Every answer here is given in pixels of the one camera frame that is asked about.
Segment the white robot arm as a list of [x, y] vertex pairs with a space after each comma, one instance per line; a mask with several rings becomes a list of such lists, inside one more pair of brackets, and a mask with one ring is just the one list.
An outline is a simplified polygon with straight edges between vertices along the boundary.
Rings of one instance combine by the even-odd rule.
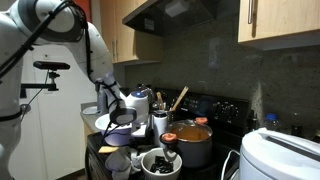
[[57, 70], [70, 57], [88, 80], [103, 87], [110, 121], [118, 126], [138, 120], [114, 77], [112, 55], [95, 25], [74, 0], [15, 0], [0, 13], [0, 179], [9, 170], [21, 139], [21, 89], [25, 56], [47, 50], [41, 68]]

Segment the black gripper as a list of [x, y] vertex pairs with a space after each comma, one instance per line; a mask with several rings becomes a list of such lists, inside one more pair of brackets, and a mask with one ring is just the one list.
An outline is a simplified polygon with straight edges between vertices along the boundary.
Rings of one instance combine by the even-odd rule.
[[131, 128], [131, 136], [142, 138], [146, 135], [147, 131], [147, 123], [133, 123]]

